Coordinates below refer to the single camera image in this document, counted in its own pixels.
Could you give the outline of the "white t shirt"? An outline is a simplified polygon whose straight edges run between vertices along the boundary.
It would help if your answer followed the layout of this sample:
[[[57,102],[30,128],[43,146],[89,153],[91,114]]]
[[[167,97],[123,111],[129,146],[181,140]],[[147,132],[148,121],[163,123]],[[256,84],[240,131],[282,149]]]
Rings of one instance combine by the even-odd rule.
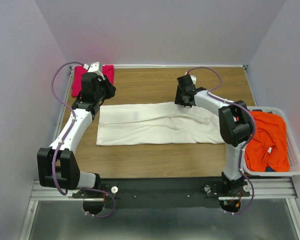
[[[106,105],[100,108],[96,145],[222,144],[219,118],[173,102]]]

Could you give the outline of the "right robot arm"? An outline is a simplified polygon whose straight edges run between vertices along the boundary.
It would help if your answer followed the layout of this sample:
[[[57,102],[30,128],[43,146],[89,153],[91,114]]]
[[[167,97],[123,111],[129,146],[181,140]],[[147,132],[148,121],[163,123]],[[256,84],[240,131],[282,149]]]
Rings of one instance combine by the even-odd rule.
[[[178,77],[177,82],[175,104],[200,107],[218,117],[220,135],[226,143],[226,165],[217,190],[223,195],[235,193],[245,185],[243,154],[256,131],[246,103],[226,100],[203,87],[196,87],[189,74]]]

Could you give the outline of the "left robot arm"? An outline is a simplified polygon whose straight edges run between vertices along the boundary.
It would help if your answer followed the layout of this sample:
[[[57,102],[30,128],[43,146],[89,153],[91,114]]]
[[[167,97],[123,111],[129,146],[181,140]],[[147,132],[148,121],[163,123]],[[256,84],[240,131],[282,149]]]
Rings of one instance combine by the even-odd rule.
[[[82,75],[81,91],[69,107],[71,114],[67,123],[48,148],[40,148],[37,152],[41,186],[56,188],[62,195],[69,190],[101,187],[99,174],[80,170],[75,152],[101,104],[114,97],[115,92],[116,88],[106,75],[96,72]]]

